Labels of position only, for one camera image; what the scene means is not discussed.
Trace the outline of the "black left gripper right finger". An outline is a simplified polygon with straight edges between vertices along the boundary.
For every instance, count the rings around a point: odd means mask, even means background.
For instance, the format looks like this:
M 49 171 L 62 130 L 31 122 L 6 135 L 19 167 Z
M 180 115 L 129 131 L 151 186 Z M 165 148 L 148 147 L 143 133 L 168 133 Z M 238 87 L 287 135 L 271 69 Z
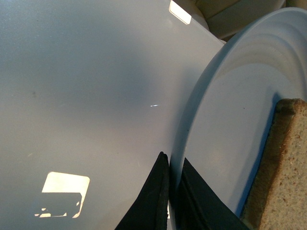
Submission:
M 176 191 L 178 230 L 247 230 L 248 227 L 220 200 L 188 159 L 184 159 Z

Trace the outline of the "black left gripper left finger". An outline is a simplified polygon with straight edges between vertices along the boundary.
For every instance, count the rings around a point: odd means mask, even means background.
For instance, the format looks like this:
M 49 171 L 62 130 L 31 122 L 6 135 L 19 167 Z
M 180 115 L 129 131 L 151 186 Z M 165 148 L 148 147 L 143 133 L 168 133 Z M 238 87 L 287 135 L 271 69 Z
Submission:
M 168 200 L 168 157 L 160 152 L 139 195 L 116 229 L 166 230 Z

